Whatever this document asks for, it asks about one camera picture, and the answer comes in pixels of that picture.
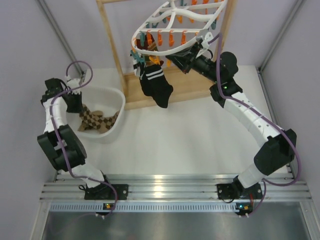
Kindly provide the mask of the brown argyle sock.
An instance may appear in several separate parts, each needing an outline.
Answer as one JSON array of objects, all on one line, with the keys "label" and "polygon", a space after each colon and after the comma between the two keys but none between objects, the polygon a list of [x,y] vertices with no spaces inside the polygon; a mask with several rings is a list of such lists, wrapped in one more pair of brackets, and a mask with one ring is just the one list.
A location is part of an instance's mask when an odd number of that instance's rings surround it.
[{"label": "brown argyle sock", "polygon": [[103,115],[104,114],[101,110],[90,111],[89,108],[83,104],[82,112],[79,113],[81,124],[78,131],[84,132],[86,130],[97,130],[101,133],[103,130],[101,120]]},{"label": "brown argyle sock", "polygon": [[92,123],[92,127],[100,134],[108,132],[116,123],[119,113],[120,111],[117,111],[113,116],[104,117],[102,111],[93,111],[92,116],[94,122]]}]

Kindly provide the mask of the white round clip hanger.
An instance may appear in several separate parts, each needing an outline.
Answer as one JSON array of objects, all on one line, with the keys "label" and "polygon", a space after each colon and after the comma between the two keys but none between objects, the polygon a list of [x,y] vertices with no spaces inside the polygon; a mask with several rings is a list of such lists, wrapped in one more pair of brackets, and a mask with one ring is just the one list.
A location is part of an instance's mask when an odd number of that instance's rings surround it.
[{"label": "white round clip hanger", "polygon": [[[131,38],[130,55],[144,64],[142,55],[149,55],[154,64],[160,58],[190,49],[198,43],[200,31],[214,32],[219,16],[227,7],[226,0],[168,0],[159,6],[134,32]],[[139,49],[136,40],[143,46],[145,39],[155,40],[158,51]]]}]

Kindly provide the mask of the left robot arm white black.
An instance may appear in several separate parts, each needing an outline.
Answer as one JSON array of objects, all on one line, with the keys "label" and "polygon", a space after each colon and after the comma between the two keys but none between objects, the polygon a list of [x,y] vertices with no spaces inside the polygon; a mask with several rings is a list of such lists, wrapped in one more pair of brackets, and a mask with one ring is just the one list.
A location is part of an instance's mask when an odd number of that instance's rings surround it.
[{"label": "left robot arm white black", "polygon": [[55,170],[68,172],[85,182],[80,189],[85,191],[86,199],[109,198],[113,186],[101,170],[86,162],[86,150],[67,121],[67,113],[79,114],[84,109],[81,80],[51,78],[45,81],[45,86],[40,102],[46,120],[43,134],[37,137],[39,146]]}]

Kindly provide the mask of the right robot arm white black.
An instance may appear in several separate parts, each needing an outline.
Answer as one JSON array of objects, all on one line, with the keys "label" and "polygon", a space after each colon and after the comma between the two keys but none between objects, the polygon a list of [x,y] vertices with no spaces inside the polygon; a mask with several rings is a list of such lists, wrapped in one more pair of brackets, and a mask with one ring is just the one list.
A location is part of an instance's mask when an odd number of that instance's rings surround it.
[{"label": "right robot arm white black", "polygon": [[201,45],[195,43],[192,47],[167,55],[166,58],[183,73],[194,70],[212,81],[214,84],[209,90],[213,100],[238,119],[260,146],[253,164],[231,183],[234,194],[243,199],[260,180],[293,160],[300,159],[296,149],[297,135],[292,129],[283,130],[271,122],[249,101],[234,80],[239,69],[233,53],[223,52],[216,61],[211,61],[201,55],[201,50]]}]

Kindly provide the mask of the wooden hanger stand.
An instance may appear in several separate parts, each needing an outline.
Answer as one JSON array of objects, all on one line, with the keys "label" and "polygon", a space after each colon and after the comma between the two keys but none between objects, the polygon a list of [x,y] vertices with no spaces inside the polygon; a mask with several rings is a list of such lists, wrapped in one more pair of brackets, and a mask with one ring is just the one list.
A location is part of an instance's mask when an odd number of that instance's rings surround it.
[{"label": "wooden hanger stand", "polygon": [[[225,41],[227,38],[234,9],[237,4],[237,1],[235,0],[226,1],[227,6],[221,14],[223,19],[220,27],[220,32],[223,35],[223,41]],[[121,83],[121,89],[125,95],[125,109],[133,110],[153,106],[154,103],[152,103],[152,101],[147,97],[143,96],[143,92],[138,89],[138,78],[134,76],[133,73],[124,73],[122,70],[116,44],[113,38],[112,28],[110,26],[105,8],[105,5],[109,4],[109,1],[98,0],[96,4],[103,22],[104,29],[108,36],[115,67]],[[197,77],[195,71],[192,71],[190,74],[184,74],[176,66],[169,64],[164,69],[164,74],[169,80],[169,83],[173,85],[173,96],[169,99],[171,103],[204,98],[209,95],[209,81],[203,76]]]}]

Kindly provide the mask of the brown sock clipped on hanger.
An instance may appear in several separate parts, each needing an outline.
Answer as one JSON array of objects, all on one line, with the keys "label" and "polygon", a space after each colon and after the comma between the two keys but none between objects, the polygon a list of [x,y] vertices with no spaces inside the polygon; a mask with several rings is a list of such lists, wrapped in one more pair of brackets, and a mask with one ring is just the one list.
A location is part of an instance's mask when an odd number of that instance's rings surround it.
[{"label": "brown sock clipped on hanger", "polygon": [[[147,38],[144,40],[143,46],[141,45],[140,39],[137,39],[135,43],[136,43],[136,46],[139,49],[148,50],[148,51],[158,51],[158,47],[157,47],[157,44],[156,44],[153,36],[151,37],[151,43],[150,44],[148,43],[148,39]],[[150,60],[149,55],[143,55],[142,54],[141,56],[144,58],[147,67],[154,64]]]}]

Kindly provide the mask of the white plastic tub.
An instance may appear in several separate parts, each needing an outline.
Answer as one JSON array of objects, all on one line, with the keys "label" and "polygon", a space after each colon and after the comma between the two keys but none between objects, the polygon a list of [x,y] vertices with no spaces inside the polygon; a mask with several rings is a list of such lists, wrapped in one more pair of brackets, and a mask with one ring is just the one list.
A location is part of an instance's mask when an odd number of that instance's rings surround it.
[{"label": "white plastic tub", "polygon": [[84,87],[82,112],[67,113],[68,125],[82,139],[100,144],[113,142],[124,122],[125,95],[116,88]]}]

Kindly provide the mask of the black sock white stripes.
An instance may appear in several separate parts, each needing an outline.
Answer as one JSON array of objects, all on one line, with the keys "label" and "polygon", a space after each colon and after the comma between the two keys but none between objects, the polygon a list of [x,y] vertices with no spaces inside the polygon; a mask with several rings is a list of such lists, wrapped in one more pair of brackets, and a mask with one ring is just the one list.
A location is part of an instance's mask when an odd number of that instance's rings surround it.
[{"label": "black sock white stripes", "polygon": [[162,67],[158,64],[144,67],[139,80],[144,95],[152,97],[160,108],[166,109],[174,88],[168,83]]}]

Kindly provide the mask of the black white striped sock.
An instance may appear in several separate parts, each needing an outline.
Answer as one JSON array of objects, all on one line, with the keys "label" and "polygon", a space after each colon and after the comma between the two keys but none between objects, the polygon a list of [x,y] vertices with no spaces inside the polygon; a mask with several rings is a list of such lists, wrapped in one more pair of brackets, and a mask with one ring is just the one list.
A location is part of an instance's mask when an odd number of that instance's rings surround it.
[{"label": "black white striped sock", "polygon": [[132,60],[132,66],[133,66],[134,75],[136,77],[140,78],[142,73],[143,73],[144,65],[142,63],[140,63],[137,59],[135,59],[132,55],[130,57],[131,57],[131,60]]}]

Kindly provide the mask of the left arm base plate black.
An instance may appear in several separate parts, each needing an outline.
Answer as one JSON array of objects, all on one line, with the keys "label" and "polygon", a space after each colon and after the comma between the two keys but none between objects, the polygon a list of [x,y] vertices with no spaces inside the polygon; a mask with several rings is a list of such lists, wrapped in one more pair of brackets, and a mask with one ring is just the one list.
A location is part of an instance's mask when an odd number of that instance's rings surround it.
[{"label": "left arm base plate black", "polygon": [[[126,200],[129,193],[128,184],[112,184],[117,193],[118,200]],[[84,191],[85,200],[115,200],[114,191],[105,184],[99,184],[96,187],[88,188],[87,185],[79,185],[78,188]]]}]

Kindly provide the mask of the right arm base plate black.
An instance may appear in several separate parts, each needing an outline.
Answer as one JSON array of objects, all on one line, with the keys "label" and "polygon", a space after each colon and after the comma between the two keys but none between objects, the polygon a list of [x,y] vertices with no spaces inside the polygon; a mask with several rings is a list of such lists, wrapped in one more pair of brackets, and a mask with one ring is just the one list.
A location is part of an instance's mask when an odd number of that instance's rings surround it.
[{"label": "right arm base plate black", "polygon": [[233,183],[219,183],[216,185],[219,200],[229,202],[231,200],[260,200],[263,191],[259,183],[249,188],[236,186]]}]

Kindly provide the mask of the aluminium mounting rail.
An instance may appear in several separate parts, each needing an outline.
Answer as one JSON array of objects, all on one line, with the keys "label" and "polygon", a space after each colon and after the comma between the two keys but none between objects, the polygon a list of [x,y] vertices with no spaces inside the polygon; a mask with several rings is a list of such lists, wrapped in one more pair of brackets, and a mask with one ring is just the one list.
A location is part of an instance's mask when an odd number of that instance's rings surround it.
[{"label": "aluminium mounting rail", "polygon": [[80,179],[58,173],[45,183],[40,201],[52,212],[97,213],[235,213],[246,215],[264,203],[303,203],[312,200],[303,181],[291,184],[289,173],[272,175],[274,184],[258,183],[240,197],[232,194],[232,175],[111,176],[117,198],[85,199]]}]

